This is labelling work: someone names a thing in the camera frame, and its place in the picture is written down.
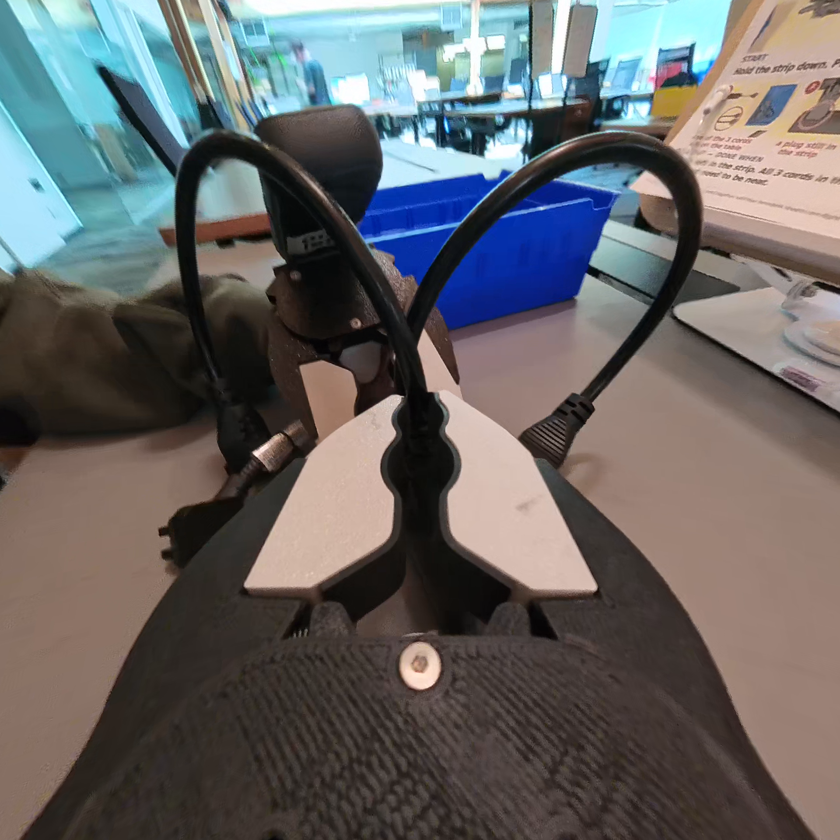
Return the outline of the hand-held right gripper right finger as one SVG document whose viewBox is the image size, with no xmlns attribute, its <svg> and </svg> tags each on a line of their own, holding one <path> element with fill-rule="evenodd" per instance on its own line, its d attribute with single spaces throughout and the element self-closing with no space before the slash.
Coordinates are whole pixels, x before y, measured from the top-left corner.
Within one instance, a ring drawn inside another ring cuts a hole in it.
<svg viewBox="0 0 840 840">
<path fill-rule="evenodd" d="M 593 596 L 597 583 L 527 449 L 460 396 L 441 391 L 454 473 L 440 501 L 455 599 L 481 621 L 504 602 Z"/>
</svg>

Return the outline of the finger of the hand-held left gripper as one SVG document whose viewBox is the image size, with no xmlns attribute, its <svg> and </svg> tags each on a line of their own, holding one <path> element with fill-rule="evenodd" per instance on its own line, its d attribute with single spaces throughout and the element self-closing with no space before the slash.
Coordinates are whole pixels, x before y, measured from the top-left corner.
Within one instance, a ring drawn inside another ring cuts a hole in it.
<svg viewBox="0 0 840 840">
<path fill-rule="evenodd" d="M 304 364 L 299 371 L 317 440 L 323 440 L 354 419 L 358 392 L 353 373 L 325 360 Z"/>
<path fill-rule="evenodd" d="M 434 333 L 431 334 L 428 329 L 424 329 L 417 348 L 429 392 L 451 394 L 463 402 L 459 369 L 449 339 L 443 338 L 440 341 Z"/>
</svg>

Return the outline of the person's left forearm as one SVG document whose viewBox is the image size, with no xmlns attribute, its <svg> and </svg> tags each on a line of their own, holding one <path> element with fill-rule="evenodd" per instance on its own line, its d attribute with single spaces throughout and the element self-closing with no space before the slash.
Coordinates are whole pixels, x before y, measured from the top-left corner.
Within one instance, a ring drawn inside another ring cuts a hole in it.
<svg viewBox="0 0 840 840">
<path fill-rule="evenodd" d="M 212 407 L 229 461 L 259 446 L 253 406 L 272 378 L 264 291 L 201 276 L 209 348 L 179 280 L 137 297 L 34 269 L 1 279 L 2 446 L 173 427 Z"/>
</svg>

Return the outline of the whiteboard on stand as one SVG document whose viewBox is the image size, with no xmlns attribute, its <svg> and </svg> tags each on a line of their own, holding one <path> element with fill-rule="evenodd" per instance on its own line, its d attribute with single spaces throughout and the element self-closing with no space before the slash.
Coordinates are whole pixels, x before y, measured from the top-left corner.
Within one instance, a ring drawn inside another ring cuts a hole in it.
<svg viewBox="0 0 840 840">
<path fill-rule="evenodd" d="M 561 71 L 567 79 L 583 78 L 587 73 L 597 16 L 596 4 L 574 2 L 570 6 Z"/>
<path fill-rule="evenodd" d="M 554 1 L 532 1 L 529 7 L 531 78 L 549 74 L 553 63 Z"/>
</svg>

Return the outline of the black and red office chair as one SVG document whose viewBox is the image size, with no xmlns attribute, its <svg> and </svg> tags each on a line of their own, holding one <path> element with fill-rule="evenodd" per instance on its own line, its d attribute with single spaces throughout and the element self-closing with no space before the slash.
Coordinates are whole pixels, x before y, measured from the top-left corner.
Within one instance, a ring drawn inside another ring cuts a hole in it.
<svg viewBox="0 0 840 840">
<path fill-rule="evenodd" d="M 659 49 L 657 54 L 654 90 L 662 88 L 691 88 L 697 85 L 693 71 L 696 43 Z"/>
</svg>

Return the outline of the printed instruction board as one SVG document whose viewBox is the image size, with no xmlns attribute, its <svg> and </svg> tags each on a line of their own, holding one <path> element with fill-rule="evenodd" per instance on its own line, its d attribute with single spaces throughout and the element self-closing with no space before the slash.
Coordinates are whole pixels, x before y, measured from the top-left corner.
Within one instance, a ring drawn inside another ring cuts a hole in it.
<svg viewBox="0 0 840 840">
<path fill-rule="evenodd" d="M 838 238 L 839 2 L 751 2 L 667 145 L 707 210 Z"/>
</svg>

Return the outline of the blue plastic bin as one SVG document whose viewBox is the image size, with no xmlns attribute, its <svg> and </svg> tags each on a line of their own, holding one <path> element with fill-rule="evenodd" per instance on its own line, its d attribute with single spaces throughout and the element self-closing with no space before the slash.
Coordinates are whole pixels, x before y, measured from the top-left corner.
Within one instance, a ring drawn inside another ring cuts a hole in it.
<svg viewBox="0 0 840 840">
<path fill-rule="evenodd" d="M 359 224 L 416 281 L 467 214 L 507 175 L 382 188 Z M 580 292 L 618 192 L 559 179 L 498 220 L 460 262 L 436 307 L 450 330 L 569 301 Z"/>
</svg>

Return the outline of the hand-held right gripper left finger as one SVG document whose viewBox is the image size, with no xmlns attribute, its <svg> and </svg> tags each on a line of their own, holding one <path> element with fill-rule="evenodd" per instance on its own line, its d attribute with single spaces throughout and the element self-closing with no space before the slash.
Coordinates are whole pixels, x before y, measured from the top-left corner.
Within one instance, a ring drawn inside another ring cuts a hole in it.
<svg viewBox="0 0 840 840">
<path fill-rule="evenodd" d="M 402 407 L 388 396 L 312 450 L 245 579 L 249 595 L 336 602 L 359 621 L 399 589 L 402 510 L 383 461 Z"/>
</svg>

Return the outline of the dark office desk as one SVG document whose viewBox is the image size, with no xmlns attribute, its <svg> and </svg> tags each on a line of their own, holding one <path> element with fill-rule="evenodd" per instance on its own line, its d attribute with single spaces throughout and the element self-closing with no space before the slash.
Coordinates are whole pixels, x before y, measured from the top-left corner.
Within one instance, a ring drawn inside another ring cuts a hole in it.
<svg viewBox="0 0 840 840">
<path fill-rule="evenodd" d="M 594 102 L 587 98 L 543 100 L 477 98 L 467 102 L 432 100 L 401 106 L 382 103 L 363 107 L 383 138 L 409 125 L 416 144 L 431 129 L 434 146 L 484 156 L 490 139 L 504 133 L 513 123 L 526 128 L 521 154 L 526 161 L 561 142 L 592 131 Z"/>
</svg>

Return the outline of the yellow bin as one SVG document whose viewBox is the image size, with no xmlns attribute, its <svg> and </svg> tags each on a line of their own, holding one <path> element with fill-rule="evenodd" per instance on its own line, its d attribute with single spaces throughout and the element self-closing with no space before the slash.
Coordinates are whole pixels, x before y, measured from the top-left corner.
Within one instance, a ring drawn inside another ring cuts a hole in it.
<svg viewBox="0 0 840 840">
<path fill-rule="evenodd" d="M 652 99 L 650 117 L 657 120 L 677 119 L 695 97 L 697 90 L 698 85 L 663 86 L 657 89 Z"/>
</svg>

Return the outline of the round white puck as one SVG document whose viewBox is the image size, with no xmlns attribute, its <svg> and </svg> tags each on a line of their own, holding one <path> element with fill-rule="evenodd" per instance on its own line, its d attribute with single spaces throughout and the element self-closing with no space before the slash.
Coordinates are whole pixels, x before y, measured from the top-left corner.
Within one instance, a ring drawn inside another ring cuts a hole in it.
<svg viewBox="0 0 840 840">
<path fill-rule="evenodd" d="M 784 330 L 784 340 L 799 352 L 839 368 L 839 320 L 796 320 Z"/>
</svg>

